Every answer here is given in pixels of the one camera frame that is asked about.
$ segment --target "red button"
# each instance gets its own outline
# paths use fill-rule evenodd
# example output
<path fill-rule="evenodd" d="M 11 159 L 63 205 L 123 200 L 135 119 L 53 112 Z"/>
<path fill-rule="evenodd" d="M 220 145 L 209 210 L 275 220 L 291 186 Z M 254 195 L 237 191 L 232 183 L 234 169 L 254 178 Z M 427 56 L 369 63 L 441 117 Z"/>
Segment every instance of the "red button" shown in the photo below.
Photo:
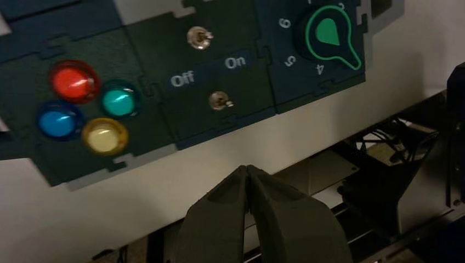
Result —
<path fill-rule="evenodd" d="M 99 90 L 99 81 L 93 69 L 77 60 L 56 64 L 50 73 L 50 81 L 62 99 L 78 104 L 93 100 Z"/>

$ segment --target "green knob indicator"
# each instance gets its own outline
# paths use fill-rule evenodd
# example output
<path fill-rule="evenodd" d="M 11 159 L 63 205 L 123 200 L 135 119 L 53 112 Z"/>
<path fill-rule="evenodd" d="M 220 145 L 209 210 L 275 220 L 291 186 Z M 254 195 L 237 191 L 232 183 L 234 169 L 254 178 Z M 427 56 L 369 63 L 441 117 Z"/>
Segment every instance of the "green knob indicator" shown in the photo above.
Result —
<path fill-rule="evenodd" d="M 323 43 L 341 45 L 337 34 L 336 22 L 331 18 L 325 18 L 316 27 L 316 38 Z"/>
<path fill-rule="evenodd" d="M 340 33 L 338 26 L 347 28 L 343 28 L 344 33 Z M 326 5 L 315 11 L 305 27 L 305 44 L 314 57 L 320 60 L 339 60 L 352 70 L 359 70 L 362 62 L 352 45 L 351 37 L 350 17 L 344 9 L 336 5 Z"/>

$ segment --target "dark green panel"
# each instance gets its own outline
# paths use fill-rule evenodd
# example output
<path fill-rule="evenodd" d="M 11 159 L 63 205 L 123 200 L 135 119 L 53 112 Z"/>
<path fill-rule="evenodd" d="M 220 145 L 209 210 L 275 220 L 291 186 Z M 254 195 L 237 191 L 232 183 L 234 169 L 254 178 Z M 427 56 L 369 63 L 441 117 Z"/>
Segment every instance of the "dark green panel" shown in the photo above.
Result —
<path fill-rule="evenodd" d="M 172 143 L 170 133 L 161 115 L 157 92 L 143 86 L 139 63 L 123 29 L 111 31 L 77 42 L 56 39 L 52 45 L 62 45 L 66 52 L 47 60 L 32 55 L 0 65 L 0 96 L 6 109 L 7 126 L 15 138 L 24 143 L 26 153 L 44 173 L 51 184 L 70 181 L 100 169 L 110 171 L 125 166 L 113 159 L 132 153 L 142 155 Z M 35 125 L 37 108 L 44 102 L 57 100 L 48 82 L 50 67 L 62 60 L 82 60 L 91 65 L 102 83 L 123 79 L 132 83 L 141 93 L 141 112 L 119 121 L 128 129 L 129 143 L 125 150 L 112 157 L 97 156 L 80 139 L 67 142 L 45 137 Z M 101 111 L 99 98 L 77 105 L 86 120 L 108 117 Z"/>
<path fill-rule="evenodd" d="M 181 147 L 274 114 L 266 59 L 257 58 L 259 33 L 252 2 L 190 3 L 195 14 L 182 18 L 166 14 L 127 27 L 148 81 L 164 98 L 163 110 Z M 194 49 L 187 42 L 187 32 L 194 26 L 213 33 L 206 50 Z M 234 59 L 234 69 L 226 67 L 228 58 Z M 183 85 L 176 82 L 181 87 L 173 86 L 173 76 L 189 73 Z M 215 91 L 227 93 L 234 106 L 211 109 L 208 98 Z"/>

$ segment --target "puzzle-shaped panel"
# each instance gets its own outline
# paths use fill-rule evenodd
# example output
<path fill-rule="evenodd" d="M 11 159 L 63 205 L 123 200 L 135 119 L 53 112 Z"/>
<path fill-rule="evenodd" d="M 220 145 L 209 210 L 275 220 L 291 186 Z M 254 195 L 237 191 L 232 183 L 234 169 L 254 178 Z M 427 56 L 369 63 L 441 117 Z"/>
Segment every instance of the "puzzle-shaped panel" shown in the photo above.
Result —
<path fill-rule="evenodd" d="M 5 1 L 5 3 L 9 3 L 7 7 L 14 5 L 16 2 L 22 1 Z M 67 35 L 72 40 L 78 40 L 122 26 L 121 19 L 112 0 L 86 0 L 78 2 L 71 0 L 47 0 L 44 1 L 44 4 L 46 3 L 68 3 L 68 5 L 56 10 L 48 10 L 47 6 L 40 7 L 37 4 L 36 7 L 38 9 L 45 8 L 44 13 L 25 16 L 17 20 L 6 19 L 9 22 L 12 33 L 0 38 L 0 62 L 17 59 L 32 53 L 40 53 L 43 58 L 49 58 L 64 52 L 61 47 L 47 46 L 50 39 Z M 3 15 L 5 15 L 5 11 L 9 10 L 9 8 L 3 9 L 4 6 L 4 3 L 0 5 L 0 12 Z M 32 10 L 19 8 L 19 11 L 14 14 L 23 15 L 29 12 L 32 12 Z"/>
<path fill-rule="evenodd" d="M 266 60 L 257 57 L 252 2 L 191 4 L 195 14 L 127 26 L 179 148 L 275 114 Z"/>
<path fill-rule="evenodd" d="M 10 128 L 4 136 L 13 136 L 4 138 L 18 149 L 9 152 L 10 158 L 32 158 L 55 185 L 124 168 L 125 162 L 114 159 L 172 143 L 160 98 L 141 83 L 143 74 L 123 29 L 50 44 L 66 52 L 0 65 L 0 115 Z"/>
<path fill-rule="evenodd" d="M 360 1 L 255 0 L 279 112 L 365 81 Z"/>

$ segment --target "yellow button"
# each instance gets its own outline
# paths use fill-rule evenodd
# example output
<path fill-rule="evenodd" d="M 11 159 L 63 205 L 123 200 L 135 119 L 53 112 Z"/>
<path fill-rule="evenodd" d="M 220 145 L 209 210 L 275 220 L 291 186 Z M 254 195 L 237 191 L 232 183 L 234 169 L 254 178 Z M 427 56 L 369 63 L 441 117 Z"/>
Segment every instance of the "yellow button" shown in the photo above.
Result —
<path fill-rule="evenodd" d="M 86 145 L 99 155 L 114 155 L 127 145 L 126 128 L 114 119 L 98 118 L 86 124 L 82 132 Z"/>

